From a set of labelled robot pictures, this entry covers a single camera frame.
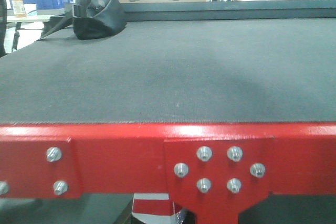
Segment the bolt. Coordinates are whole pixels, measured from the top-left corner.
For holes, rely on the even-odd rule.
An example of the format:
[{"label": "bolt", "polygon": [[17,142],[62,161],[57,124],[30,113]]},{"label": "bolt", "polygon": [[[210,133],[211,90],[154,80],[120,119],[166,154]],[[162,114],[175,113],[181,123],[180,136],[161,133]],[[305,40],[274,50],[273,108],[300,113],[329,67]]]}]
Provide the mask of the bolt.
[{"label": "bolt", "polygon": [[250,168],[250,172],[257,178],[262,178],[265,175],[265,166],[261,163],[253,164]]},{"label": "bolt", "polygon": [[51,147],[46,152],[47,161],[55,162],[61,159],[62,151],[57,147]]},{"label": "bolt", "polygon": [[227,150],[227,157],[234,162],[239,162],[243,157],[243,150],[238,146],[233,146]]},{"label": "bolt", "polygon": [[54,183],[53,188],[54,188],[54,194],[59,196],[64,194],[69,187],[65,181],[59,180]]},{"label": "bolt", "polygon": [[178,163],[174,166],[174,173],[177,177],[183,178],[189,172],[189,167],[184,163]]},{"label": "bolt", "polygon": [[207,178],[202,178],[197,181],[196,185],[201,193],[206,194],[211,188],[211,181]]},{"label": "bolt", "polygon": [[212,150],[208,146],[200,147],[197,150],[197,157],[203,161],[207,162],[212,157]]},{"label": "bolt", "polygon": [[239,191],[241,189],[241,186],[242,186],[241,184],[242,183],[240,182],[239,179],[233,178],[233,179],[230,179],[227,182],[226,187],[231,193],[237,194],[237,193],[239,193]]},{"label": "bolt", "polygon": [[9,191],[9,185],[4,181],[0,181],[0,195],[4,195],[8,193],[8,191]]}]

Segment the red steel beam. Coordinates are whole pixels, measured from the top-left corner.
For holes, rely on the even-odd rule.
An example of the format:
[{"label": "red steel beam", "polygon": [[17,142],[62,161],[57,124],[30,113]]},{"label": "red steel beam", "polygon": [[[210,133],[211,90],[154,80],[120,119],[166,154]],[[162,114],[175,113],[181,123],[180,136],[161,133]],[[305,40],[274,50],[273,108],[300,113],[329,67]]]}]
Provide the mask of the red steel beam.
[{"label": "red steel beam", "polygon": [[[213,152],[200,161],[198,148]],[[227,157],[243,150],[240,162]],[[62,158],[46,160],[58,147]],[[274,194],[336,194],[336,123],[37,124],[0,125],[0,181],[5,198],[74,198],[82,193],[169,193],[197,215],[197,223],[237,223],[244,209]],[[185,163],[184,178],[174,166]],[[250,174],[254,163],[263,178]],[[211,181],[201,193],[196,183]],[[233,194],[226,183],[238,178]],[[69,189],[54,195],[53,183]]]}]

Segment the gray felt surface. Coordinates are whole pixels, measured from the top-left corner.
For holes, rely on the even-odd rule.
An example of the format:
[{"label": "gray felt surface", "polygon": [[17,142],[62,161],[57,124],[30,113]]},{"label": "gray felt surface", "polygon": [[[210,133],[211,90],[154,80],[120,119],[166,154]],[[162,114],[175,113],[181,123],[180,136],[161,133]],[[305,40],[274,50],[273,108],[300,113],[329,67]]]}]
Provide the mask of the gray felt surface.
[{"label": "gray felt surface", "polygon": [[336,19],[71,28],[0,59],[0,123],[336,121]]}]

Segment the black leather bag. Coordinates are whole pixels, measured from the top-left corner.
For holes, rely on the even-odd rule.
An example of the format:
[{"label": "black leather bag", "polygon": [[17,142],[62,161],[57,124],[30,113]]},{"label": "black leather bag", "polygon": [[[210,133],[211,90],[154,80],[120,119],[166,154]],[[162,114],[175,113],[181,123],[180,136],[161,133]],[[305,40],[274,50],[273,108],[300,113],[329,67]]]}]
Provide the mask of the black leather bag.
[{"label": "black leather bag", "polygon": [[7,4],[6,0],[0,0],[0,57],[6,55],[4,42],[7,28]]},{"label": "black leather bag", "polygon": [[119,0],[76,0],[73,13],[73,30],[78,39],[113,36],[127,23]]}]

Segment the plastic bottle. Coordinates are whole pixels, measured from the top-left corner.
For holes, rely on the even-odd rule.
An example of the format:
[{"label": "plastic bottle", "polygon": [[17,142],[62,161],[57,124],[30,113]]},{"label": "plastic bottle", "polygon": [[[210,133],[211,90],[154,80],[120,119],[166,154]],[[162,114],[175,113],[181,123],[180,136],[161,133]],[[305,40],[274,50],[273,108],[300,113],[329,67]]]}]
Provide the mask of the plastic bottle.
[{"label": "plastic bottle", "polygon": [[12,0],[12,6],[15,17],[23,18],[27,16],[23,0]]}]

